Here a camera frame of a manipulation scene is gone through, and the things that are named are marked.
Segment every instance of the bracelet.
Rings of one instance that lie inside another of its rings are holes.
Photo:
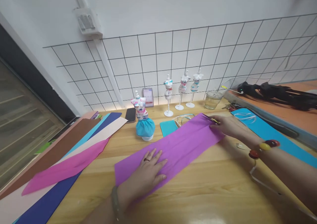
[[[259,144],[255,150],[250,150],[249,156],[252,159],[257,160],[260,157],[261,152],[268,151],[272,147],[277,147],[280,145],[280,142],[278,142],[277,140],[266,140],[264,143]]]
[[[112,208],[115,214],[116,222],[122,223],[125,221],[124,214],[119,205],[119,199],[117,194],[117,186],[114,186],[111,192]]]

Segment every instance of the wall outlet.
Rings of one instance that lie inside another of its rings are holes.
[[[74,10],[80,31],[84,35],[98,35],[102,37],[101,27],[97,15],[89,8]]]

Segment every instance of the left hand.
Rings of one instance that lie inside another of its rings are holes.
[[[125,193],[125,196],[130,199],[130,201],[147,194],[161,181],[166,179],[166,175],[157,175],[157,173],[166,164],[167,159],[157,163],[162,151],[159,151],[153,157],[155,151],[156,149],[151,152],[148,151],[136,171],[118,187],[118,192]]]

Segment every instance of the glass cup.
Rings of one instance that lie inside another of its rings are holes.
[[[218,103],[224,95],[218,91],[209,91],[206,94],[205,108],[213,110],[217,107]]]

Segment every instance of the blue skirt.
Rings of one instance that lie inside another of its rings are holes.
[[[155,131],[155,124],[151,118],[139,120],[136,124],[136,134],[141,137],[151,137]]]

